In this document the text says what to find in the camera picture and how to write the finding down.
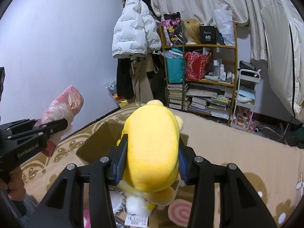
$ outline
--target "jacket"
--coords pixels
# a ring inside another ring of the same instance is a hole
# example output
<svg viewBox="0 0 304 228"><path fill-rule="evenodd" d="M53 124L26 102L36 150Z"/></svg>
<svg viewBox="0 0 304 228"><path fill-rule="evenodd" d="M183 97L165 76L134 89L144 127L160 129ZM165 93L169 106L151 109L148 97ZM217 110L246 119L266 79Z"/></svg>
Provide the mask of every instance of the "jacket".
<svg viewBox="0 0 304 228"><path fill-rule="evenodd" d="M160 13L151 3L153 12ZM145 57L162 46L157 23L142 0L126 0L114 28L112 55L116 58Z"/></svg>

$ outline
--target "red floral bag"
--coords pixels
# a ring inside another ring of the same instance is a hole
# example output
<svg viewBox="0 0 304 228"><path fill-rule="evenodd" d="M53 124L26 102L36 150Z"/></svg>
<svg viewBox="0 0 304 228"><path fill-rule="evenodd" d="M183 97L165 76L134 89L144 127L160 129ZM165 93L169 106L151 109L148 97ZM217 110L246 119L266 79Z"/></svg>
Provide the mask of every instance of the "red floral bag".
<svg viewBox="0 0 304 228"><path fill-rule="evenodd" d="M185 54L185 59L187 61L187 79L195 81L201 80L206 75L210 58L210 55L187 51Z"/></svg>

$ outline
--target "metal screw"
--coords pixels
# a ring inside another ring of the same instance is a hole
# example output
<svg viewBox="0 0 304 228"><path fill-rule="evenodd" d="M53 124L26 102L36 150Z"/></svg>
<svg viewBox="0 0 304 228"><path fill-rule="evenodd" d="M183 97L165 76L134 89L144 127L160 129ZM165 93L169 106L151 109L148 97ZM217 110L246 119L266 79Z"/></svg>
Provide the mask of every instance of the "metal screw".
<svg viewBox="0 0 304 228"><path fill-rule="evenodd" d="M237 165L236 164L228 164L229 169L231 170L236 170L237 169Z"/></svg>
<svg viewBox="0 0 304 228"><path fill-rule="evenodd" d="M66 167L68 170L72 170L75 168L75 165L74 164L68 164L67 167Z"/></svg>
<svg viewBox="0 0 304 228"><path fill-rule="evenodd" d="M109 161L108 157L102 157L102 158L100 158L100 162L102 162L102 163L106 163L108 161Z"/></svg>
<svg viewBox="0 0 304 228"><path fill-rule="evenodd" d="M196 156L196 157L194 158L194 161L196 161L197 163L201 163L201 162L204 161L204 158L201 157L201 156Z"/></svg>

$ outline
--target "stuffed toy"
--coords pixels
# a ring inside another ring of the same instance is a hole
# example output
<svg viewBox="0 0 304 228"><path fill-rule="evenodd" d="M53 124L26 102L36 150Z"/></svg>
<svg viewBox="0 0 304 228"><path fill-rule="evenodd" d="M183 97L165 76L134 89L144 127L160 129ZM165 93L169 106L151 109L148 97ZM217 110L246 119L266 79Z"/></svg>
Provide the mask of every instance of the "stuffed toy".
<svg viewBox="0 0 304 228"><path fill-rule="evenodd" d="M167 206L175 199L171 185L179 179L182 127L182 119L159 100L148 102L126 120L122 136L128 134L128 151L123 181L150 203Z"/></svg>

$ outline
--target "white tag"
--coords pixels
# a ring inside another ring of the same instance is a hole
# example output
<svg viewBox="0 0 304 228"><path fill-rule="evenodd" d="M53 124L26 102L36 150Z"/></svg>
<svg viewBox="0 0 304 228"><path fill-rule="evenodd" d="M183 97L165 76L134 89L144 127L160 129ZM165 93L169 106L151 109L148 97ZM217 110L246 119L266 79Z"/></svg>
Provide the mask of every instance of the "white tag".
<svg viewBox="0 0 304 228"><path fill-rule="evenodd" d="M147 227L148 217L127 214L125 225L134 227Z"/></svg>

